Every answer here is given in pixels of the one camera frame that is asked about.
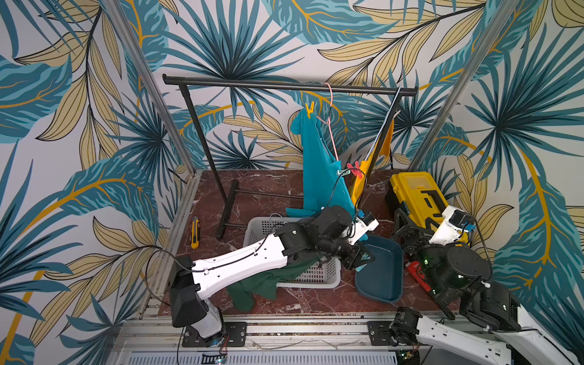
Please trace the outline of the dark green t-shirt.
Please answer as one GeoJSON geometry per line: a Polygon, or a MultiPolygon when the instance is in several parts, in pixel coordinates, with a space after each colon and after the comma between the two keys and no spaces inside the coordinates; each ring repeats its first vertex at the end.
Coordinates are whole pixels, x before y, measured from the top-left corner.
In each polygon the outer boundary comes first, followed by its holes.
{"type": "Polygon", "coordinates": [[[240,312],[249,313],[256,305],[255,295],[270,301],[277,299],[277,284],[292,281],[316,264],[318,258],[311,258],[305,262],[288,264],[281,269],[272,269],[260,272],[242,281],[231,284],[227,291],[231,296],[234,307],[240,312]]]}

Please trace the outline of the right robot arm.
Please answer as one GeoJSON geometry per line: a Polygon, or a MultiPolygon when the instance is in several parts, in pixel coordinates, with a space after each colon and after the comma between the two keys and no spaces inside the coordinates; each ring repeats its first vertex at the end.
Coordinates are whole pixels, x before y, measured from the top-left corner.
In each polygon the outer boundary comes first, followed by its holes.
{"type": "Polygon", "coordinates": [[[462,241],[464,234],[480,231],[476,219],[453,206],[446,207],[442,216],[442,223],[432,231],[397,209],[392,238],[419,264],[430,296],[448,319],[456,318],[449,305],[459,302],[458,314],[494,339],[450,328],[402,307],[389,340],[394,345],[442,348],[480,364],[581,364],[582,355],[544,329],[510,290],[494,280],[491,261],[462,241]]]}

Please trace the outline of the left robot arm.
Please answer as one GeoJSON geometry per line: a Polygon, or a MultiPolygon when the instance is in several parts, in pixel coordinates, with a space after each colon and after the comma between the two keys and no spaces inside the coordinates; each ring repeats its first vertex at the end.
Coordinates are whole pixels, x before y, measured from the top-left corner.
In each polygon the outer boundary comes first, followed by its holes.
{"type": "Polygon", "coordinates": [[[193,329],[208,347],[223,344],[228,331],[220,310],[210,301],[215,293],[259,273],[321,256],[338,259],[348,270],[365,266],[374,257],[361,240],[378,226],[371,213],[351,215],[334,205],[310,217],[278,222],[256,243],[224,255],[196,261],[172,255],[171,323],[178,329],[193,329]]]}

